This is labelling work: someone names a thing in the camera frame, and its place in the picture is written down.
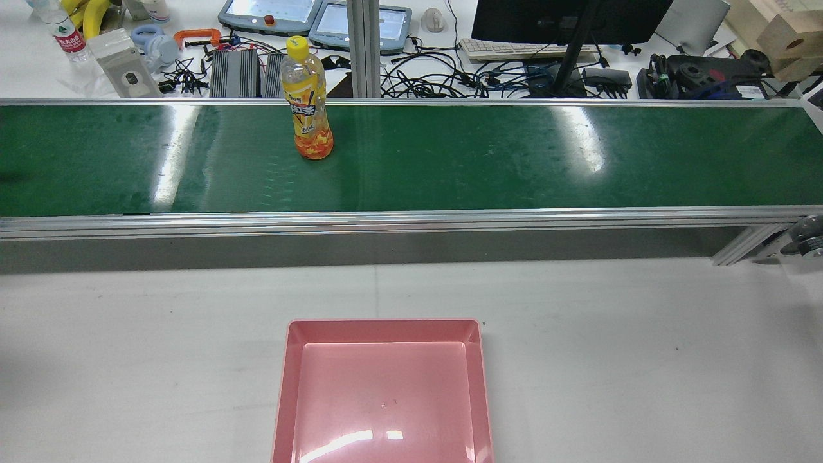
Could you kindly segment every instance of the tablet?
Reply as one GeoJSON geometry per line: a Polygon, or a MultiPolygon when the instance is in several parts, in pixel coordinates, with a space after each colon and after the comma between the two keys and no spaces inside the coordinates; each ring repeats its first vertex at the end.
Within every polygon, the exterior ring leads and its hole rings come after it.
{"type": "MultiPolygon", "coordinates": [[[[380,7],[380,53],[397,54],[406,44],[412,10],[380,7]]],[[[309,32],[309,39],[330,49],[349,49],[349,21],[346,2],[325,0],[309,32]]]]}
{"type": "Polygon", "coordinates": [[[229,0],[217,20],[226,27],[258,34],[307,35],[320,0],[229,0]],[[274,17],[267,24],[265,17],[274,17]]]}

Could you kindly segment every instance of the bottle label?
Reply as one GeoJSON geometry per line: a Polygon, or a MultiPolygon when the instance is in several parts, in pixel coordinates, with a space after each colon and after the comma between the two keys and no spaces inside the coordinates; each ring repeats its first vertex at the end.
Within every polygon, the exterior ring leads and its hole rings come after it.
{"type": "Polygon", "coordinates": [[[295,121],[295,135],[298,137],[312,136],[317,114],[317,97],[323,90],[323,88],[318,88],[317,74],[301,82],[283,84],[283,95],[291,106],[295,121]]]}
{"type": "Polygon", "coordinates": [[[154,22],[168,22],[169,18],[171,18],[169,7],[165,4],[165,0],[160,2],[144,2],[143,6],[154,22]]]}
{"type": "Polygon", "coordinates": [[[76,53],[82,51],[86,47],[86,41],[77,28],[74,27],[72,20],[66,18],[65,21],[58,24],[51,24],[52,35],[60,44],[60,48],[66,53],[76,53]]]}

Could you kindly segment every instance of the keyboard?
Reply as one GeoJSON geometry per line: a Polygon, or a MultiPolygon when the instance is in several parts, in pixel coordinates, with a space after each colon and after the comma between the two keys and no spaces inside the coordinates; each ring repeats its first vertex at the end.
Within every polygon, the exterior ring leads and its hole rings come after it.
{"type": "MultiPolygon", "coordinates": [[[[472,61],[514,61],[529,58],[562,58],[565,45],[509,44],[488,40],[461,39],[460,45],[472,61]]],[[[597,52],[594,45],[583,45],[581,54],[597,52]]]]}

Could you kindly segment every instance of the bottle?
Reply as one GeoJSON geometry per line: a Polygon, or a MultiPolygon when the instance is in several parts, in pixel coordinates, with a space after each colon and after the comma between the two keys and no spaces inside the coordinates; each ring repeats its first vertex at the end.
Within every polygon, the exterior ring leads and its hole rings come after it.
{"type": "Polygon", "coordinates": [[[40,20],[49,26],[52,36],[60,44],[60,48],[70,61],[76,63],[89,58],[86,41],[68,17],[60,0],[26,0],[26,2],[35,9],[40,20]]]}
{"type": "Polygon", "coordinates": [[[169,6],[165,4],[165,0],[140,0],[140,3],[156,24],[169,22],[171,13],[169,13],[169,6]]]}
{"type": "Polygon", "coordinates": [[[323,65],[309,53],[309,41],[305,37],[290,37],[286,51],[288,56],[280,66],[280,75],[295,123],[297,151],[309,159],[323,159],[334,146],[326,115],[323,65]]]}

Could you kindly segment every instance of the pink tray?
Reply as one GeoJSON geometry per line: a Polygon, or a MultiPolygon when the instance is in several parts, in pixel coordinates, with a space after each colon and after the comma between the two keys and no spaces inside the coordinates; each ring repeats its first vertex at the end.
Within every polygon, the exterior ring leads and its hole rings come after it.
{"type": "Polygon", "coordinates": [[[273,463],[493,463],[476,320],[289,325],[273,463]]]}

